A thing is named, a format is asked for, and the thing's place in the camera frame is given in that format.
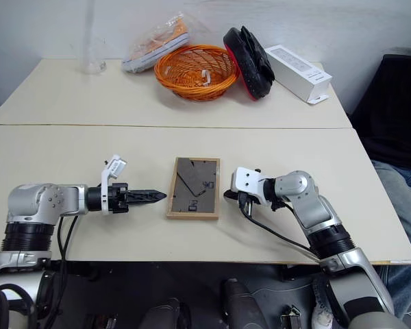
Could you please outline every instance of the tabletop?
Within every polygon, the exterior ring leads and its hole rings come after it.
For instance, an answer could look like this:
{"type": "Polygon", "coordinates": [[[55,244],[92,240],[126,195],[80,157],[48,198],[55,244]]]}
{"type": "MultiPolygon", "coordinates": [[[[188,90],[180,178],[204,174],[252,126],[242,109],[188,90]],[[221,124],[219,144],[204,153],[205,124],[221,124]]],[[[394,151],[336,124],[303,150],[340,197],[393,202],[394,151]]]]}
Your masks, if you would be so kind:
{"type": "Polygon", "coordinates": [[[252,101],[241,80],[214,101],[182,99],[153,71],[124,73],[120,60],[85,75],[76,60],[41,60],[0,107],[0,124],[129,125],[157,127],[344,128],[351,124],[333,88],[310,105],[277,82],[252,101]]]}
{"type": "MultiPolygon", "coordinates": [[[[79,219],[70,260],[311,263],[248,222],[222,195],[236,167],[273,177],[309,172],[355,243],[374,263],[411,261],[411,244],[353,129],[257,130],[173,127],[0,126],[0,243],[9,192],[19,184],[100,183],[104,160],[128,165],[117,181],[169,193],[177,156],[221,159],[217,221],[166,218],[168,199],[130,212],[79,219]]],[[[255,207],[258,221],[307,245],[286,209],[255,207]]],[[[53,259],[59,258],[55,239],[53,259]]]]}

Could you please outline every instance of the wicker basket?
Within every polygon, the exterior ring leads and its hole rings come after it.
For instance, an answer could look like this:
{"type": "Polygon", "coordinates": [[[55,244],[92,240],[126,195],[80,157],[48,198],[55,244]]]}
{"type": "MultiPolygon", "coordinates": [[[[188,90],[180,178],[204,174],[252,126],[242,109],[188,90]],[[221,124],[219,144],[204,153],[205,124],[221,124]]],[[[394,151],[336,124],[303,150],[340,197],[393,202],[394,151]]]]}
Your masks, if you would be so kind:
{"type": "Polygon", "coordinates": [[[179,48],[160,58],[154,71],[163,86],[195,101],[220,97],[238,79],[227,51],[210,45],[179,48]]]}

